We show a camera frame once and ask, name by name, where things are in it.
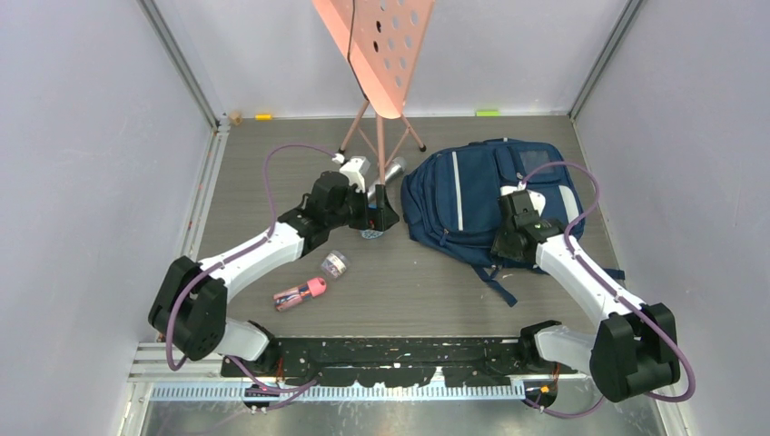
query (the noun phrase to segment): gray wooden floor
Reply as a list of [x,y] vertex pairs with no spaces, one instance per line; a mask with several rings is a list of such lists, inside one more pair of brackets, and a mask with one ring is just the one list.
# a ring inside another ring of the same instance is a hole
[[[572,125],[565,116],[500,118],[413,118],[415,130],[428,145],[419,153],[409,141],[400,155],[411,171],[430,153],[470,141],[502,136],[554,144],[568,161],[583,163]],[[339,147],[351,119],[245,122],[233,127],[227,142],[199,258],[226,251],[264,231],[270,224],[262,160],[276,145],[310,143],[330,150]],[[403,124],[386,122],[392,147]],[[375,138],[374,121],[363,121]],[[348,156],[363,154],[376,162],[357,137]],[[318,175],[336,165],[322,154],[287,150],[277,154],[270,180],[278,212],[296,206]],[[368,182],[376,177],[375,165]],[[573,173],[585,206],[593,201],[590,182]],[[400,214],[400,179],[388,189]],[[581,245],[601,265],[615,267],[607,233],[598,213],[588,219]],[[352,261],[350,269],[328,291],[311,302],[278,313],[271,296],[321,275],[320,264],[336,249]],[[516,335],[519,329],[546,319],[562,321],[584,332],[593,329],[586,315],[558,283],[548,276],[521,270],[501,272],[501,283],[518,298],[509,308],[482,283],[471,268],[409,239],[406,224],[395,225],[376,240],[365,240],[350,229],[334,231],[329,241],[295,263],[270,272],[239,294],[228,308],[233,318],[255,320],[280,336],[367,335]]]

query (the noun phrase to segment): backpack pocket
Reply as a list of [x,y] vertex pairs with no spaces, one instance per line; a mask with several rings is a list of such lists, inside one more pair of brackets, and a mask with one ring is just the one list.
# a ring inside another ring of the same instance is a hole
[[483,233],[481,239],[488,239],[500,226],[498,171],[489,150],[467,148],[442,154],[436,170],[436,186],[442,187],[436,192],[436,213],[448,238],[472,240]]

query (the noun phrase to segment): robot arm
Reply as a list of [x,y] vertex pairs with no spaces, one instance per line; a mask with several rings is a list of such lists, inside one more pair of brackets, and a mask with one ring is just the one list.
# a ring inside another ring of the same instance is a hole
[[[660,337],[645,326],[626,305],[625,299],[653,320],[674,342],[674,315],[662,304],[646,305],[611,279],[569,236],[556,220],[543,220],[542,196],[530,191],[503,192],[499,198],[503,214],[492,252],[507,258],[534,263],[554,277],[597,328],[596,334],[572,332],[558,322],[544,322],[522,330],[529,341],[530,359],[560,362],[593,377],[599,390],[611,401],[667,386],[679,380],[679,360]],[[576,258],[580,257],[584,266]],[[588,272],[610,283],[611,295]]]
[[353,157],[338,172],[322,173],[302,203],[278,217],[267,243],[258,245],[269,231],[199,263],[187,257],[174,261],[150,310],[150,324],[165,332],[182,289],[210,271],[183,301],[173,344],[192,361],[212,352],[259,360],[270,351],[272,335],[256,323],[227,318],[227,304],[264,274],[321,246],[335,228],[384,232],[397,223],[399,216],[390,207],[384,185],[376,185],[374,207],[369,205],[363,177],[368,169],[366,158]]

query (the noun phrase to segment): white partition panel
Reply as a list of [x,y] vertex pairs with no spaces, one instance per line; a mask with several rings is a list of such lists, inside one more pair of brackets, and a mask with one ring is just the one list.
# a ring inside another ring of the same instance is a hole
[[[158,4],[218,110],[356,114],[359,88],[311,0]],[[437,0],[406,113],[565,114],[625,4]]]
[[690,434],[767,434],[770,3],[650,1],[577,119],[629,288],[673,311]]
[[211,131],[137,2],[0,22],[0,434],[112,435]]

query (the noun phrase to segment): yellow object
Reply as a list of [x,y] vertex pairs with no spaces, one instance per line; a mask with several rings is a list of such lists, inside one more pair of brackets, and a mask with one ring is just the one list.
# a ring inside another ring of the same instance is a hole
[[500,116],[498,110],[476,111],[476,116]]

